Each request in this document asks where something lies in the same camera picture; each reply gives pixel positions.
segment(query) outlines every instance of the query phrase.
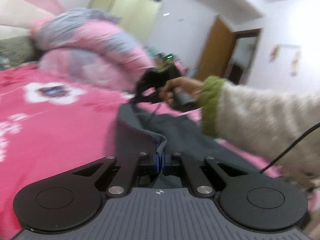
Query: pillow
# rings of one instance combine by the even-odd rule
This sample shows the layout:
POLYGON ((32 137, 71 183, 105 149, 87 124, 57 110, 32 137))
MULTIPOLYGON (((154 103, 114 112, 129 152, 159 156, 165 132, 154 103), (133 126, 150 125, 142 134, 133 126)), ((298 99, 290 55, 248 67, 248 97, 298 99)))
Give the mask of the pillow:
POLYGON ((0 64, 2 69, 16 67, 29 61, 38 61, 43 52, 36 49, 28 36, 0 40, 0 64))

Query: silver screw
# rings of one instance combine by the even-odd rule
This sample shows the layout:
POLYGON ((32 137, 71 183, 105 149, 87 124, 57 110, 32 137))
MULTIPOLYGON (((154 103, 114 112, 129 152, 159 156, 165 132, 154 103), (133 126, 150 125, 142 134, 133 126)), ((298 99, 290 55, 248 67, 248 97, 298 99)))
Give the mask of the silver screw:
POLYGON ((124 192, 124 188, 123 187, 119 187, 119 186, 114 186, 109 188, 109 193, 117 195, 117 194, 121 194, 124 192))
POLYGON ((213 189, 209 186, 200 186, 197 188, 197 191, 201 194, 209 194, 213 191, 213 189))

